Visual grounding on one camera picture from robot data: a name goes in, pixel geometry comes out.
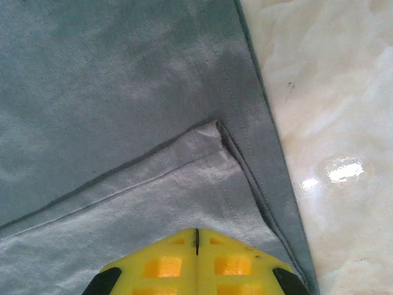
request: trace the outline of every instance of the black strip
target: black strip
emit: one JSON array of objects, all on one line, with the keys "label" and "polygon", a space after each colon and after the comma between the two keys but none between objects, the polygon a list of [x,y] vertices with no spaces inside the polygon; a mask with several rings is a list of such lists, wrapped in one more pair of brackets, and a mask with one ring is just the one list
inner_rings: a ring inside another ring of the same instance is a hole
[{"label": "black strip", "polygon": [[82,295],[110,295],[121,273],[120,268],[112,267],[97,274]]},{"label": "black strip", "polygon": [[195,254],[199,254],[199,229],[195,229]]},{"label": "black strip", "polygon": [[273,269],[273,273],[285,295],[311,295],[294,273],[280,268]]}]

